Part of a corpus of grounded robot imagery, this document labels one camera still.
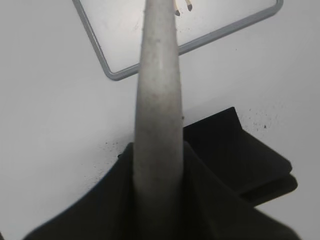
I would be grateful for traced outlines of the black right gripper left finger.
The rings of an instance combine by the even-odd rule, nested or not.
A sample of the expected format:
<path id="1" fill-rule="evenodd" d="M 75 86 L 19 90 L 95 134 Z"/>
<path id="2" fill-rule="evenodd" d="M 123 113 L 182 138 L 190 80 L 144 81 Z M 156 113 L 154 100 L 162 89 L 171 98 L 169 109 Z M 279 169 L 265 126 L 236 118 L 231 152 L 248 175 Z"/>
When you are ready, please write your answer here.
<path id="1" fill-rule="evenodd" d="M 133 143 L 81 199 L 27 234 L 27 240 L 137 240 Z"/>

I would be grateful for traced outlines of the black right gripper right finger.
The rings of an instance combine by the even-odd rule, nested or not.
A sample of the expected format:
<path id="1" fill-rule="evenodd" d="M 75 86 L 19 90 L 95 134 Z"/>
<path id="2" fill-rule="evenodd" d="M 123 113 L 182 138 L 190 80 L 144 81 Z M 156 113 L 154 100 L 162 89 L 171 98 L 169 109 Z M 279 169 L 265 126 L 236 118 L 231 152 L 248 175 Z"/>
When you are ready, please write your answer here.
<path id="1" fill-rule="evenodd" d="M 237 196 L 183 143 L 181 240 L 296 240 L 297 233 Z"/>

